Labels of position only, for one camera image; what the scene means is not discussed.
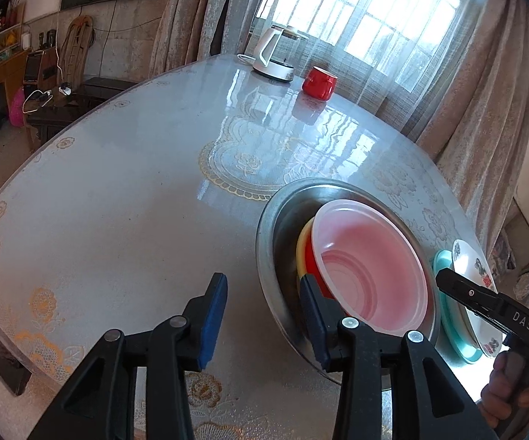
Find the red cup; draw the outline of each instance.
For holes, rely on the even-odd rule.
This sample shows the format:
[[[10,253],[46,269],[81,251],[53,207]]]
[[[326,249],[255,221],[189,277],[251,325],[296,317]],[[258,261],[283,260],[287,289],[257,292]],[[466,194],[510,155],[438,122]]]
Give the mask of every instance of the red cup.
[[[304,93],[314,97],[315,99],[319,99],[320,101],[328,101],[334,93],[337,83],[337,76],[334,76],[333,74],[328,73],[326,70],[317,66],[313,66],[305,78],[301,88],[303,89]]]

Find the lace tablecloth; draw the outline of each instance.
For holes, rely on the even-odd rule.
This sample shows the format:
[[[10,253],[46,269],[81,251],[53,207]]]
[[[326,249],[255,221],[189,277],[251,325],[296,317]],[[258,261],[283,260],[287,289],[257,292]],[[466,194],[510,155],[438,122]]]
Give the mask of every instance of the lace tablecloth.
[[[293,352],[260,289],[254,242],[266,200],[292,180],[332,177],[386,203],[429,257],[457,238],[479,248],[418,147],[301,84],[213,57],[108,101],[16,172],[0,191],[0,336],[32,372],[58,388],[106,330],[152,329],[219,271],[229,295],[215,355],[187,376],[196,438],[331,437],[339,386]],[[460,370],[442,342],[477,396],[489,366]],[[383,400],[390,438],[388,392]]]

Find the pink bag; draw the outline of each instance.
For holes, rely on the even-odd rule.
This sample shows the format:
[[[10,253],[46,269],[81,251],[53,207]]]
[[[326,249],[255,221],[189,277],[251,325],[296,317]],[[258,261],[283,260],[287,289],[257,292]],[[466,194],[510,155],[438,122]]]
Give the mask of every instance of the pink bag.
[[[24,100],[24,89],[20,88],[14,94],[14,98],[12,99],[10,107],[10,114],[8,114],[10,124],[14,127],[24,126],[24,114],[22,114],[22,105],[24,104]]]

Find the window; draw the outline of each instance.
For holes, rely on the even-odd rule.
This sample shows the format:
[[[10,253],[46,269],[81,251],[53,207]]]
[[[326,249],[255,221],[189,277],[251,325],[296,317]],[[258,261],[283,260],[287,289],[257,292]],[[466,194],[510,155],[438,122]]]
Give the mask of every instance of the window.
[[[294,26],[413,92],[437,69],[431,62],[466,1],[262,0],[256,17]]]

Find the white plate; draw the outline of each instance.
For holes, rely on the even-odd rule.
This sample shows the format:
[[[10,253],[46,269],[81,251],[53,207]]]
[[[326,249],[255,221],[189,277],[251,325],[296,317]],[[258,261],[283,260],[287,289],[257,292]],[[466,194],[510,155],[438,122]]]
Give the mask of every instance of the white plate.
[[[480,346],[476,341],[476,334],[474,333],[474,329],[472,329],[472,325],[470,324],[470,317],[468,316],[468,313],[471,313],[471,311],[466,309],[460,303],[458,303],[458,312],[460,313],[460,316],[462,317],[462,320],[466,325],[466,329],[468,329],[468,331],[470,332],[470,337],[472,338],[471,344],[480,349]]]
[[[490,276],[490,268],[486,259],[481,257],[469,244],[463,240],[456,240],[452,248],[452,260],[454,261],[454,271],[459,275],[468,278],[479,286],[485,286],[497,293],[497,288]],[[494,326],[488,324],[484,319],[476,316],[472,311],[459,305],[460,311],[467,313],[469,330],[484,355],[496,357],[503,346],[503,333]]]

